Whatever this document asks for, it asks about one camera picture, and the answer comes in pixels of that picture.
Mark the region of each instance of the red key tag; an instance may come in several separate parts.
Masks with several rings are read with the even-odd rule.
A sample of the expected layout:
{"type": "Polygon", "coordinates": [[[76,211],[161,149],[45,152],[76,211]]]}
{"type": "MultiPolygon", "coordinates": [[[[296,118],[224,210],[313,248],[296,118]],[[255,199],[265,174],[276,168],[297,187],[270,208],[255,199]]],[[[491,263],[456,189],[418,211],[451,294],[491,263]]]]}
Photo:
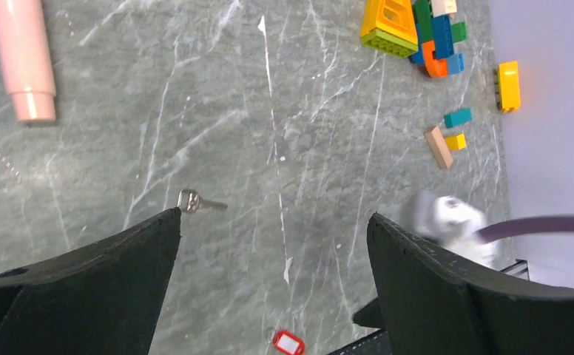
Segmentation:
{"type": "Polygon", "coordinates": [[[305,343],[288,331],[278,331],[271,343],[276,350],[287,355],[302,355],[305,353],[305,343]]]}

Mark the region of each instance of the white plush toy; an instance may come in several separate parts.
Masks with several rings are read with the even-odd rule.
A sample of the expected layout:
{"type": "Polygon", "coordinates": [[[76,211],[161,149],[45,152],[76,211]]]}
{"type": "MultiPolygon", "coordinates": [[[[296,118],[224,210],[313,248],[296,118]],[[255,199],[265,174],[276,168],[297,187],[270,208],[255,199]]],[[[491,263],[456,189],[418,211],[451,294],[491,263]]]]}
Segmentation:
{"type": "Polygon", "coordinates": [[[452,196],[433,199],[429,192],[422,194],[414,210],[413,230],[448,251],[493,268],[498,242],[484,244],[475,233],[487,226],[485,214],[452,196]]]}

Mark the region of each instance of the purple strap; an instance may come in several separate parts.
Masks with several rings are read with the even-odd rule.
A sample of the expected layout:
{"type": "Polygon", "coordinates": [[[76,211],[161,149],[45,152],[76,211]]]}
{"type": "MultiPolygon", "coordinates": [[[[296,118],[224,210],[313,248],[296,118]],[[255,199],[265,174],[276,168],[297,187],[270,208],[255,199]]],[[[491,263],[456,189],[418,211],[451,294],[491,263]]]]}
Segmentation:
{"type": "Polygon", "coordinates": [[[506,220],[477,231],[486,243],[523,234],[574,232],[573,216],[528,217],[506,220]]]}

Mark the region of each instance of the wooden block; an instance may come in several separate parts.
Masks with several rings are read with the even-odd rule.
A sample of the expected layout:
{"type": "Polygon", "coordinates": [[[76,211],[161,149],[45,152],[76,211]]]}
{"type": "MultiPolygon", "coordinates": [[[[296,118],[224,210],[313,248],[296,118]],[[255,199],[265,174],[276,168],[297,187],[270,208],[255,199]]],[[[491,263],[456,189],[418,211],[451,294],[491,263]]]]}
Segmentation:
{"type": "Polygon", "coordinates": [[[439,167],[442,169],[450,168],[450,165],[453,164],[453,156],[450,154],[450,150],[446,145],[446,141],[439,127],[434,126],[426,131],[425,138],[431,147],[430,150],[432,150],[433,155],[435,155],[435,160],[437,160],[439,167]]]}

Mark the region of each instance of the silver key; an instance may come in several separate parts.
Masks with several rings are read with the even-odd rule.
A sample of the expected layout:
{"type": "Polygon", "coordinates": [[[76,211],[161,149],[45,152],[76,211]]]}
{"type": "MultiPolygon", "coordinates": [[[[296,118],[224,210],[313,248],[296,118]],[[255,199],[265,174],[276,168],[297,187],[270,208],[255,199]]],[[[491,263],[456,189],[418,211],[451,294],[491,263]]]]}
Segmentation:
{"type": "Polygon", "coordinates": [[[228,205],[221,202],[204,200],[195,190],[184,189],[178,195],[178,207],[182,212],[195,213],[198,209],[219,209],[224,210],[228,205]]]}

